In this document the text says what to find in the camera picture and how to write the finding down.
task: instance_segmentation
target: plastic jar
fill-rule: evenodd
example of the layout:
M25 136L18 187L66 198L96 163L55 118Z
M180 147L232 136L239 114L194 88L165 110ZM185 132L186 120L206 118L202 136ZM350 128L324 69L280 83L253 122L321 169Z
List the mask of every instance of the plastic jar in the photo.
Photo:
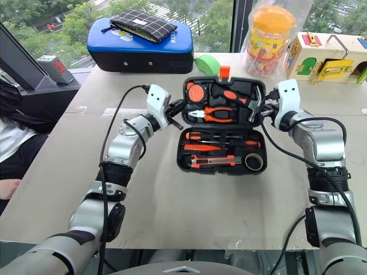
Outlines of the plastic jar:
M276 71L294 25L294 16L283 7L267 6L254 12L246 45L249 74L268 76Z

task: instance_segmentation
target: roll of tape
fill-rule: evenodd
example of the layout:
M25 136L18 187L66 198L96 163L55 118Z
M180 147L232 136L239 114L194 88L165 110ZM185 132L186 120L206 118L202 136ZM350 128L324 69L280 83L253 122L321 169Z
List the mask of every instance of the roll of tape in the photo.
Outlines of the roll of tape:
M257 160L257 162L259 164L259 166L257 168L254 168L254 167L251 167L250 166L249 161L251 159ZM259 170L261 170L264 167L264 160L263 160L263 158L260 155L256 154L256 153L250 153L250 154L248 154L245 157L244 163L245 163L246 167L248 169L250 169L251 171L259 171Z

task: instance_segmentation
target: black pouch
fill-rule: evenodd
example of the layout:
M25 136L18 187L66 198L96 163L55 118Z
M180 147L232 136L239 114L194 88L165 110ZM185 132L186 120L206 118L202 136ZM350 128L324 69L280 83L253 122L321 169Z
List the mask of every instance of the black pouch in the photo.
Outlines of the black pouch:
M110 22L117 29L135 34L155 43L161 42L177 28L163 19L134 9L112 17Z
M218 77L187 79L183 84L187 104L182 118L192 127L179 137L178 166L183 171L201 174L244 175L264 171L265 140L253 129L261 123L261 104L253 112L249 103L262 103L265 93L265 85L254 79L232 77L229 82Z

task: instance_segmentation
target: orange handle tool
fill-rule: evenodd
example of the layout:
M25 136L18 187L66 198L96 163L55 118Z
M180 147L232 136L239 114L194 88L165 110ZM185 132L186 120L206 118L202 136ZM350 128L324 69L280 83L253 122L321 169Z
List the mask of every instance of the orange handle tool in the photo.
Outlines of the orange handle tool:
M217 111L233 111L233 108L231 107L205 107L204 108L204 120L205 121L215 121L219 123L227 123L232 122L233 119L220 119L219 117L211 116L210 114Z
M242 164L242 157L228 155L222 158L198 158L196 155L192 155L191 168L199 169L202 165L218 165L229 164L235 166L236 164Z
M218 122L218 123L232 122L232 119L219 119L218 117L214 117L214 116L211 116L211 115L205 115L204 120L205 121L214 121L214 122Z
M238 147L245 147L248 150L256 150L261 148L261 142L257 142L255 140L230 140L229 145L231 146L238 146Z
M231 107L209 107L209 106L206 106L204 108L204 113L206 115L208 115L210 113L213 113L213 112L217 112L217 111L234 111L234 110Z
M238 104L247 107L247 96L244 96L240 94L239 92L235 92L229 89L225 89L224 87L221 87L219 85L214 85L212 88L212 95L214 98L217 98L219 96L222 96L226 99L232 100L237 102Z
M218 146L204 145L204 144L185 144L183 149L192 150L192 151L209 152L209 151L221 150L222 148Z
M186 133L186 139L187 140L213 140L213 139L218 139L220 138L220 135L215 135L213 133L205 133L205 132L198 132L198 131L194 131L194 132L188 132ZM235 136L235 135L228 135L225 136L228 139L243 139L244 136Z

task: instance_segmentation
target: window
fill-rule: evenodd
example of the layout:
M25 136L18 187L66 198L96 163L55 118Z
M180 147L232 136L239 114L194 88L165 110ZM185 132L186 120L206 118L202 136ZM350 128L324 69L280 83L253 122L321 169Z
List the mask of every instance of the window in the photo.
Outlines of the window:
M229 0L1 0L0 20L35 59L57 55L67 68L85 68L95 64L85 46L93 22L130 8L188 24L196 52L230 51Z
M315 0L303 26L314 33L367 35L367 0Z

